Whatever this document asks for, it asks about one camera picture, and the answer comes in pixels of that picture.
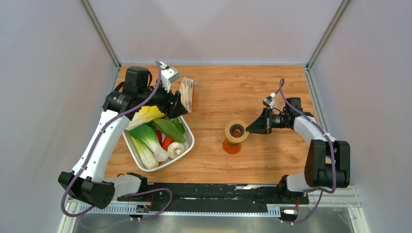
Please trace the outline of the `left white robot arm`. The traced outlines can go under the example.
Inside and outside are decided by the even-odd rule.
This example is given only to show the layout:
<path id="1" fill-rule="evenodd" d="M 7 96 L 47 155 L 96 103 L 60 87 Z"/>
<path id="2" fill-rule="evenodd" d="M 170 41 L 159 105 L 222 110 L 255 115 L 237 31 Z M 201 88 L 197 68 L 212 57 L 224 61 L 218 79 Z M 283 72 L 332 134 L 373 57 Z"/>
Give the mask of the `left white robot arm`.
<path id="1" fill-rule="evenodd" d="M 158 63 L 158 78 L 154 86 L 153 76 L 144 67 L 129 67 L 125 80 L 105 98 L 99 124 L 79 161 L 69 172 L 61 172 L 58 183 L 64 188 L 64 196 L 82 201 L 91 207 L 106 208 L 112 199 L 130 194 L 135 200 L 148 197 L 149 188 L 135 173 L 122 177 L 104 176 L 108 161 L 116 143 L 131 123 L 149 107 L 156 107 L 169 118 L 187 114 L 181 102 L 181 93 L 170 90 L 170 85 L 180 75 L 176 68 Z"/>

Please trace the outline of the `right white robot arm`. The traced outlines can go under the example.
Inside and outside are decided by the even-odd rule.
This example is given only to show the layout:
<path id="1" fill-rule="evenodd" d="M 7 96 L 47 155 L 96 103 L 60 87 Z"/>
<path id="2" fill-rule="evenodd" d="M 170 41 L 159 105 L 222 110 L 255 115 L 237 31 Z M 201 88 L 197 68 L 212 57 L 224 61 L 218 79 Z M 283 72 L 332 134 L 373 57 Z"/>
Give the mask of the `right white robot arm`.
<path id="1" fill-rule="evenodd" d="M 304 171 L 285 175 L 279 182 L 278 199 L 289 203 L 297 192 L 323 190 L 333 192 L 346 188 L 350 183 L 350 145 L 326 133 L 310 112 L 304 112 L 300 98 L 287 98 L 285 107 L 274 114 L 268 101 L 261 115 L 246 131 L 255 134 L 271 134 L 273 128 L 292 129 L 309 145 Z"/>

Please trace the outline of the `orange glass carafe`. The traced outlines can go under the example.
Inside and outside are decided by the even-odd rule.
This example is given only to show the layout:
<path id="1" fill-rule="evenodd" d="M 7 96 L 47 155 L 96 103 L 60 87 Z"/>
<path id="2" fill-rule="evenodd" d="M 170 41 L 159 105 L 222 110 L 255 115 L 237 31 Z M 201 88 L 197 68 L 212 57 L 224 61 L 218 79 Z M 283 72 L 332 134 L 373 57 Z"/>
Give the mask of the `orange glass carafe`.
<path id="1" fill-rule="evenodd" d="M 233 143 L 225 138 L 222 147 L 223 150 L 228 154 L 237 154 L 241 150 L 241 143 Z"/>

